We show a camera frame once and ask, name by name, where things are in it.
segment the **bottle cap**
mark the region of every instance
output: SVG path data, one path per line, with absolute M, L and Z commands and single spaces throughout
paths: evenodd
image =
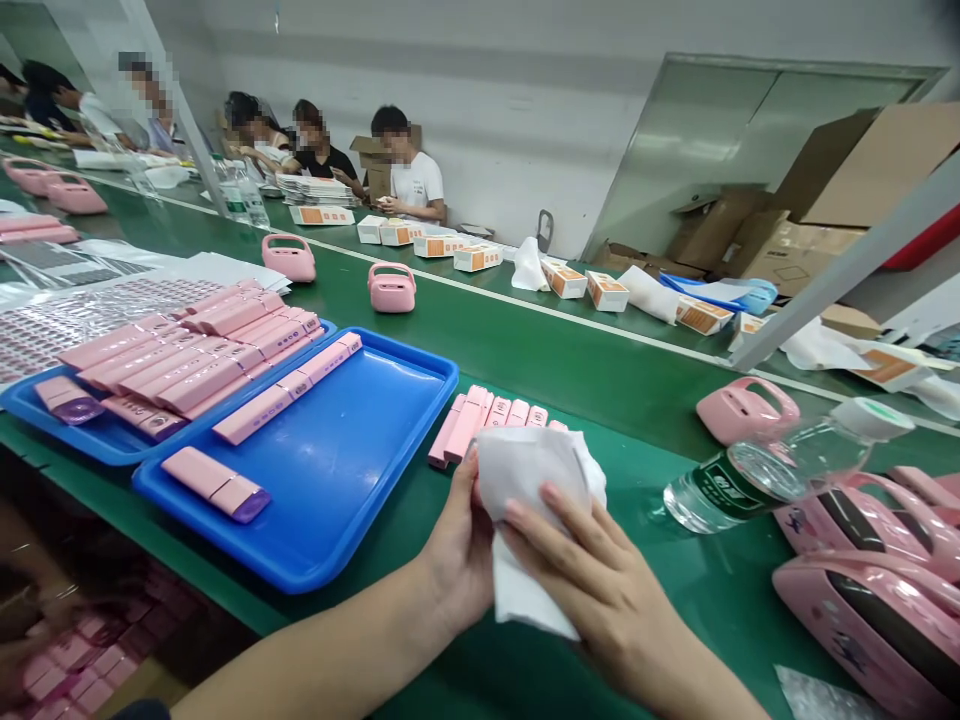
M 874 442 L 887 442 L 916 428 L 903 413 L 867 398 L 844 400 L 830 411 L 830 417 L 847 430 Z

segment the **metal pole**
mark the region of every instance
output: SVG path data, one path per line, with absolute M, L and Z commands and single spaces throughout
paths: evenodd
M 177 125 L 183 130 L 187 139 L 187 144 L 193 155 L 193 161 L 200 171 L 200 178 L 210 193 L 210 200 L 214 207 L 223 217 L 229 218 L 226 202 L 220 193 L 220 183 L 217 180 L 217 172 L 213 168 L 213 160 L 207 152 L 207 145 L 203 140 L 203 134 L 193 119 L 193 113 L 187 105 L 187 99 L 183 94 L 180 83 L 177 81 L 176 74 L 173 72 L 173 66 L 169 62 L 169 56 L 160 39 L 160 33 L 153 23 L 150 11 L 147 9 L 143 0 L 120 0 L 124 12 L 130 24 L 140 31 L 140 36 L 147 46 L 147 52 L 154 59 L 153 66 L 160 74 L 161 85 L 164 89 L 173 95 L 173 110 L 176 113 Z
M 848 293 L 894 253 L 956 207 L 960 196 L 960 153 L 923 181 L 881 224 L 871 228 L 803 292 L 729 358 L 746 372 L 768 358 L 785 340 Z

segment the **water bottle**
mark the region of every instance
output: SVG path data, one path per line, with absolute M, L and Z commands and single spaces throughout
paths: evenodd
M 249 223 L 250 217 L 247 215 L 247 208 L 240 195 L 240 186 L 237 184 L 237 169 L 233 163 L 227 163 L 223 155 L 213 154 L 210 159 L 213 160 L 213 167 L 217 171 L 220 192 L 223 194 L 223 201 L 227 204 L 230 217 L 237 222 Z
M 260 197 L 257 184 L 247 175 L 247 163 L 243 160 L 234 160 L 233 165 L 237 172 L 240 196 L 243 198 L 247 214 L 250 215 L 250 221 L 259 228 L 269 228 L 270 218 L 266 208 L 263 207 L 263 198 Z
M 910 418 L 886 405 L 850 398 L 783 437 L 734 443 L 670 483 L 663 501 L 688 530 L 726 530 L 823 492 L 863 467 L 875 443 L 913 429 Z

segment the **black shirt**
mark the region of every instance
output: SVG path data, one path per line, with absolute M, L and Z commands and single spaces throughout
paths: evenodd
M 343 170 L 351 180 L 357 179 L 357 171 L 353 169 L 350 158 L 333 146 L 330 147 L 330 155 L 327 156 L 327 161 L 323 165 L 317 162 L 317 153 L 314 150 L 297 150 L 293 154 L 293 159 L 300 164 L 301 171 L 306 171 L 313 177 L 332 178 L 332 170 L 337 168 Z

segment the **blue plastic tray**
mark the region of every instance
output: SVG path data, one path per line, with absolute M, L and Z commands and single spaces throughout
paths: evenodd
M 337 326 L 326 320 L 321 320 L 324 335 L 314 342 L 307 345 L 300 352 L 294 353 L 289 358 L 278 365 L 273 371 L 257 378 L 256 382 L 251 383 L 243 391 L 235 393 L 224 400 L 219 405 L 214 406 L 197 422 L 211 420 L 211 424 L 216 424 L 225 418 L 236 408 L 250 400 L 257 394 L 258 383 L 266 382 L 273 384 L 291 370 L 298 367 L 301 363 L 298 361 L 307 350 L 314 346 L 323 346 L 332 342 L 330 338 L 337 331 Z M 163 457 L 170 454 L 167 448 L 173 446 L 176 438 L 187 432 L 190 426 L 187 426 L 180 432 L 170 436 L 161 443 L 155 443 L 148 436 L 133 428 L 129 423 L 121 420 L 111 412 L 105 412 L 100 417 L 94 418 L 90 422 L 77 427 L 70 427 L 60 422 L 57 418 L 47 412 L 46 407 L 37 397 L 33 386 L 43 380 L 55 377 L 57 375 L 66 375 L 74 378 L 76 372 L 65 365 L 45 370 L 39 375 L 33 375 L 25 378 L 6 389 L 3 395 L 0 395 L 0 406 L 25 422 L 34 427 L 43 430 L 55 438 L 62 440 L 71 447 L 76 448 L 90 457 L 96 458 L 105 465 L 136 465 L 154 453 L 160 453 Z M 89 386 L 80 383 L 90 391 L 90 394 L 96 398 L 104 398 L 108 393 L 93 390 Z
M 137 492 L 286 593 L 321 587 L 344 568 L 460 374 L 449 360 L 362 328 L 334 339 L 351 331 L 362 351 L 240 445 L 198 421 L 166 453 L 191 445 L 269 492 L 273 501 L 249 525 L 174 479 L 164 457 L 133 476 Z

